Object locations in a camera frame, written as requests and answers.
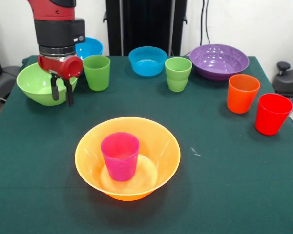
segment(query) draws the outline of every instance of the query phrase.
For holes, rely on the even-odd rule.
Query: purple bowl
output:
[[[244,71],[250,61],[240,50],[221,44],[202,45],[190,54],[195,70],[212,81],[226,81]]]

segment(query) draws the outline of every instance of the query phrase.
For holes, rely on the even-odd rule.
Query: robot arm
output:
[[[73,105],[70,78],[79,77],[83,62],[76,55],[75,44],[84,42],[84,20],[75,19],[76,0],[28,0],[34,14],[39,66],[51,73],[52,97],[59,99],[58,78],[66,86],[66,101]]]

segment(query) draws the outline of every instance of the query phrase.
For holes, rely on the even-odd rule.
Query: plastic bowl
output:
[[[167,54],[164,50],[152,46],[138,47],[129,53],[133,71],[143,77],[160,74],[166,59]]]
[[[244,71],[250,61],[240,50],[221,44],[202,45],[190,54],[195,70],[212,81],[226,81]]]
[[[64,86],[63,80],[57,80],[59,89],[59,100],[57,101],[52,98],[50,81],[51,74],[42,70],[38,63],[34,63],[23,69],[16,79],[19,88],[35,102],[44,106],[62,104],[66,101],[66,87]],[[77,78],[71,78],[70,83],[74,90],[77,84]]]
[[[100,148],[103,139],[115,132],[131,133],[140,143],[135,175],[125,182],[110,178]],[[83,136],[75,152],[76,168],[84,181],[122,201],[144,198],[163,186],[179,162],[180,148],[173,134],[159,123],[138,117],[115,118],[95,126]]]
[[[103,52],[102,43],[94,38],[89,37],[85,38],[85,42],[76,44],[75,48],[78,57],[80,57],[81,60],[90,55],[101,55]]]

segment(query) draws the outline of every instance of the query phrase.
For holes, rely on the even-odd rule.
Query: green bowl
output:
[[[63,80],[57,80],[59,100],[55,101],[52,98],[51,74],[42,70],[38,63],[34,63],[22,70],[16,79],[16,83],[30,99],[41,105],[56,106],[66,101],[66,87]],[[70,84],[74,90],[77,78],[72,77]]]

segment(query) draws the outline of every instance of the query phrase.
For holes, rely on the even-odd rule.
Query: orange cup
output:
[[[229,79],[227,107],[236,114],[249,111],[259,90],[260,82],[252,76],[237,74]]]

